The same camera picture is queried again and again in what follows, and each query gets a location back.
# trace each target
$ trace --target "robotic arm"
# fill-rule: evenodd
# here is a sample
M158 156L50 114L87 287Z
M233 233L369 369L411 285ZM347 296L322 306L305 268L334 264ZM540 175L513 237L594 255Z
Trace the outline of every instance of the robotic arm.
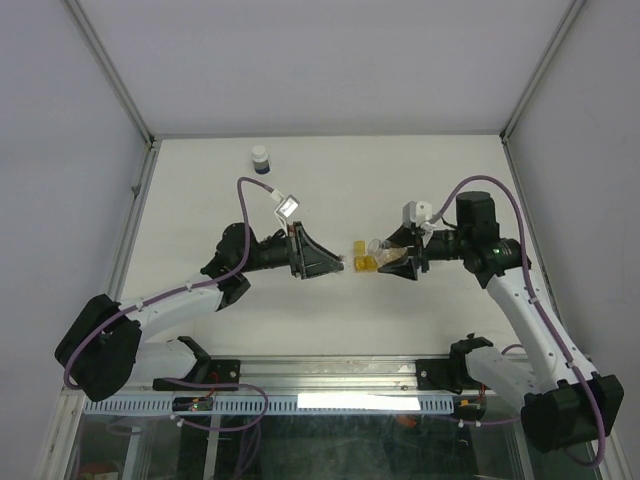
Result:
M457 226L434 230L429 204L405 206L403 225L387 243L406 251L379 272L417 280L431 260L462 260L511 323L533 374L505 359L487 339L469 335L452 345L446 367L428 371L428 377L454 392L474 381L487 385L520 412L525 433L542 452L598 438L585 382L608 436L624 395L615 375L600 376L566 333L538 276L529 274L531 262L520 243L500 237L491 196L461 193L456 212Z
M211 357L190 337L167 343L147 343L151 337L184 321L222 310L235 302L251 286L246 272L288 266L300 279L314 278L343 270L341 259L314 242L302 223L287 225L273 236L258 242L244 223L228 226L216 247L213 259L182 285L148 299L119 304L107 295L87 303L55 351L56 360L66 367L72 362L71 376L94 402L104 400L128 381L153 382L154 389L168 388L162 377L206 383L212 372ZM249 254L241 271L215 282L240 264L244 254L245 232L249 232ZM116 321L87 339L108 319Z

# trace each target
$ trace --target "transparent bottle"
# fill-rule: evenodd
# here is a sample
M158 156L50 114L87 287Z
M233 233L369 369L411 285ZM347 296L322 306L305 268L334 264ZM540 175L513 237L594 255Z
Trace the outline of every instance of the transparent bottle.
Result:
M407 249L396 247L389 240L374 239L369 242L367 252L376 259L379 266L382 266L401 258L407 253Z

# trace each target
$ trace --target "yellow object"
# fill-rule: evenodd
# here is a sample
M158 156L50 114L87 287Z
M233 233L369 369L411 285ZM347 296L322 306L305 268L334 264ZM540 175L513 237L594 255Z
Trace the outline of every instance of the yellow object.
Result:
M373 258L371 255L367 255L366 257L364 257L364 264L367 267L368 271L370 272L378 271L378 262L376 262L376 259Z
M367 263L365 261L364 255L357 255L353 259L353 264L356 267L356 272L366 272L367 271Z
M353 242L353 254L356 257L364 257L366 255L367 252L367 245L364 242L364 240L356 240L355 242Z

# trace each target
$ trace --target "perforated metal strip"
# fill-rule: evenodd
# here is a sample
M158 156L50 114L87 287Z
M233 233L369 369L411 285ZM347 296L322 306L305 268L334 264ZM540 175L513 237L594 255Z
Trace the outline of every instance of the perforated metal strip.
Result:
M173 397L144 395L115 396L103 402L87 402L85 415L153 416L171 414ZM297 395L269 397L267 415L389 415L410 413L414 415L448 415L453 413L453 397L445 395L419 395L420 411L365 410L340 408L298 408ZM212 414L255 415L264 408L261 397L251 395L224 395L215 399ZM180 412L180 415L203 415L208 412Z

